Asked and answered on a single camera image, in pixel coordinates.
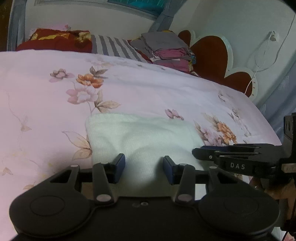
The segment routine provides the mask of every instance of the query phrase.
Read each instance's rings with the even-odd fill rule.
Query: striped fabric
[[[132,46],[130,46],[125,39],[92,35],[92,42],[92,53],[129,58],[147,63],[147,61]]]

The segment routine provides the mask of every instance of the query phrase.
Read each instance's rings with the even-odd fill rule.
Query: headboard
[[[180,32],[178,36],[195,54],[193,69],[200,77],[243,93],[246,91],[254,72],[245,67],[232,68],[232,48],[224,36],[204,35],[196,38],[194,31],[189,30]],[[253,77],[246,95],[254,100],[257,92],[257,80]]]

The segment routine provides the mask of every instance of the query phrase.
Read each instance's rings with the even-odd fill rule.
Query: folded gray cloth
[[[138,39],[130,41],[130,45],[133,48],[140,50],[148,58],[153,58],[152,50],[145,44],[142,37],[139,37]]]
[[[189,53],[187,44],[173,32],[148,32],[143,33],[142,37],[146,45],[153,52],[157,50],[185,48],[187,53]]]

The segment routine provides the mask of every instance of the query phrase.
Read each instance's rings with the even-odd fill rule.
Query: white cloth
[[[203,170],[204,161],[191,154],[203,145],[194,127],[179,119],[143,118],[126,114],[96,114],[86,121],[92,149],[92,162],[111,162],[119,153],[126,156],[126,167],[118,184],[112,185],[119,196],[172,196],[163,172],[162,157],[176,164],[187,163]],[[204,193],[200,187],[197,192]]]

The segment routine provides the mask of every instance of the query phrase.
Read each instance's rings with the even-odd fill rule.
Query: window
[[[154,16],[159,16],[163,11],[166,0],[108,0],[108,2],[135,8]]]

